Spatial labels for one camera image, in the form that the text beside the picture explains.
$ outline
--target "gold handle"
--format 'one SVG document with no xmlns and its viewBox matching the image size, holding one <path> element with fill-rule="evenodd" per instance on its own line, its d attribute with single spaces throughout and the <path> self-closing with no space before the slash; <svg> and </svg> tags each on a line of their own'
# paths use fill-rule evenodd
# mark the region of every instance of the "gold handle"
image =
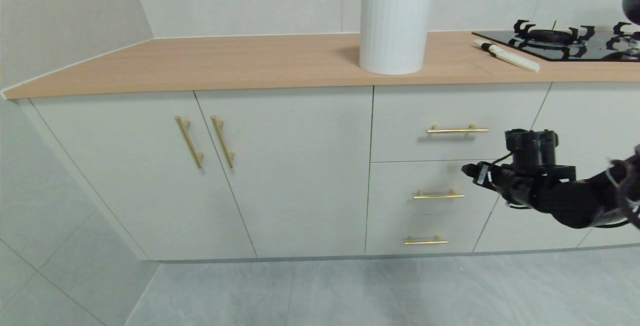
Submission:
<svg viewBox="0 0 640 326">
<path fill-rule="evenodd" d="M 439 235 L 436 235 L 434 239 L 425 239 L 422 241 L 415 241 L 413 237 L 409 236 L 407 237 L 407 240 L 404 242 L 404 244 L 446 244 L 446 243 L 449 243 L 449 242 L 443 239 L 440 239 Z"/>
<path fill-rule="evenodd" d="M 418 194 L 413 196 L 414 200 L 436 200 L 438 198 L 462 198 L 464 194 L 456 194 L 453 189 L 448 190 L 448 194 L 423 194 L 422 191 L 418 191 Z"/>
<path fill-rule="evenodd" d="M 180 128 L 180 132 L 184 137 L 184 141 L 187 143 L 187 147 L 189 147 L 189 152 L 191 152 L 191 156 L 193 156 L 193 160 L 196 162 L 196 167 L 198 169 L 201 169 L 202 168 L 201 159 L 204 153 L 202 152 L 196 153 L 196 150 L 194 149 L 194 144 L 192 143 L 192 139 L 189 137 L 189 134 L 187 133 L 187 127 L 189 127 L 190 125 L 189 120 L 183 121 L 183 119 L 180 118 L 180 116 L 176 116 L 175 122 L 178 123 L 178 127 Z"/>
<path fill-rule="evenodd" d="M 489 128 L 478 128 L 471 123 L 469 128 L 448 128 L 439 129 L 438 125 L 432 125 L 430 130 L 427 130 L 427 134 L 441 134 L 441 133 L 487 133 Z"/>
<path fill-rule="evenodd" d="M 224 152 L 224 157 L 226 157 L 226 163 L 229 165 L 229 168 L 233 168 L 234 164 L 233 164 L 233 159 L 234 159 L 234 155 L 236 155 L 233 152 L 229 152 L 229 149 L 227 148 L 227 144 L 225 143 L 225 139 L 224 137 L 222 137 L 222 125 L 225 123 L 222 119 L 218 119 L 216 116 L 211 116 L 211 123 L 213 123 L 213 128 L 215 128 L 215 134 L 217 134 L 217 139 L 218 141 L 220 141 L 220 144 L 222 145 L 222 152 Z"/>
</svg>

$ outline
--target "white cabinet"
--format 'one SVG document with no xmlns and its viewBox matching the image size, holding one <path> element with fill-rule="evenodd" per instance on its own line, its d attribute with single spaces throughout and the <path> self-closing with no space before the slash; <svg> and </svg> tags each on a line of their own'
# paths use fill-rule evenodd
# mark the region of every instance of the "white cabinet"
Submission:
<svg viewBox="0 0 640 326">
<path fill-rule="evenodd" d="M 372 87 L 196 96 L 258 257 L 364 254 Z"/>
<path fill-rule="evenodd" d="M 487 213 L 369 217 L 366 227 L 366 254 L 471 252 L 487 222 L 487 217 Z M 446 243 L 405 244 L 405 241 L 434 241 L 436 235 L 441 242 Z"/>
<path fill-rule="evenodd" d="M 550 84 L 375 87 L 371 160 L 497 159 L 505 130 L 528 128 Z M 488 133 L 427 134 L 474 124 Z"/>
<path fill-rule="evenodd" d="M 32 100 L 62 147 L 152 260 L 255 257 L 192 92 Z M 186 134 L 175 117 L 190 121 Z"/>
<path fill-rule="evenodd" d="M 368 216 L 489 214 L 498 195 L 462 173 L 466 161 L 371 164 Z"/>
<path fill-rule="evenodd" d="M 556 83 L 533 129 L 558 133 L 557 164 L 576 166 L 578 179 L 589 178 L 604 171 L 607 157 L 625 159 L 633 154 L 633 148 L 640 143 L 638 120 L 633 116 L 639 103 L 640 84 Z M 541 250 L 578 244 L 605 246 L 640 242 L 640 231 L 637 233 L 629 227 L 573 230 L 551 215 L 498 205 L 475 250 Z"/>
<path fill-rule="evenodd" d="M 578 179 L 590 178 L 608 166 L 607 157 L 626 159 L 640 143 L 636 110 L 640 83 L 594 82 L 553 84 L 534 128 L 558 133 L 558 164 L 576 166 Z M 594 228 L 581 246 L 640 242 L 630 226 Z"/>
<path fill-rule="evenodd" d="M 500 199 L 474 251 L 574 248 L 578 247 L 588 233 L 588 228 L 569 228 L 556 221 L 550 214 L 536 210 L 510 209 L 505 206 L 505 201 Z"/>
</svg>

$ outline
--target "cabinet door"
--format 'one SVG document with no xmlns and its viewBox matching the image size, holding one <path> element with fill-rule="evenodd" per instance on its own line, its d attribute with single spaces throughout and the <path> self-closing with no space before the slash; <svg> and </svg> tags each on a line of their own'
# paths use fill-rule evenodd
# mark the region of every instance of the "cabinet door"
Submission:
<svg viewBox="0 0 640 326">
<path fill-rule="evenodd" d="M 576 166 L 578 179 L 601 173 L 607 157 L 626 159 L 640 143 L 640 83 L 594 82 L 553 84 L 534 129 L 558 133 L 558 164 Z M 591 231 L 582 246 L 640 242 L 630 226 Z"/>
<path fill-rule="evenodd" d="M 588 178 L 604 171 L 607 157 L 624 159 L 633 154 L 634 146 L 640 143 L 635 117 L 639 102 L 638 84 L 556 83 L 533 129 L 556 131 L 559 139 L 556 162 L 576 166 L 578 179 Z M 589 231 L 566 227 L 548 214 L 498 205 L 475 250 L 576 247 Z M 638 242 L 638 238 L 629 238 L 627 229 L 597 230 L 597 233 L 606 233 L 606 238 L 599 242 L 590 240 L 587 244 Z"/>
<path fill-rule="evenodd" d="M 192 92 L 32 102 L 152 260 L 256 256 Z M 190 121 L 202 169 L 176 116 Z"/>
<path fill-rule="evenodd" d="M 372 87 L 196 96 L 258 257 L 364 254 Z"/>
</svg>

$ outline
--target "ribbed white vase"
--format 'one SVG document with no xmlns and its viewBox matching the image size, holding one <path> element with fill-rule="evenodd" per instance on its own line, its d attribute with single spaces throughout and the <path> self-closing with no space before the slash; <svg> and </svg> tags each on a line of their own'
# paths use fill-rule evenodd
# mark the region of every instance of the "ribbed white vase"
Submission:
<svg viewBox="0 0 640 326">
<path fill-rule="evenodd" d="M 418 72 L 425 62 L 431 0 L 362 0 L 359 65 L 382 75 Z"/>
</svg>

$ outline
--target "black glass cooktop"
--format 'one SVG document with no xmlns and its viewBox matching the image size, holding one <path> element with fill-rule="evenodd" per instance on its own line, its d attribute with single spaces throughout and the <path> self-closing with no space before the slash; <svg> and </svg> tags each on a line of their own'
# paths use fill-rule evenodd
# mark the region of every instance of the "black glass cooktop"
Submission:
<svg viewBox="0 0 640 326">
<path fill-rule="evenodd" d="M 620 22 L 611 31 L 594 27 L 540 30 L 529 21 L 518 21 L 513 29 L 473 32 L 500 45 L 526 52 L 547 61 L 640 62 L 640 32 L 626 33 Z"/>
</svg>

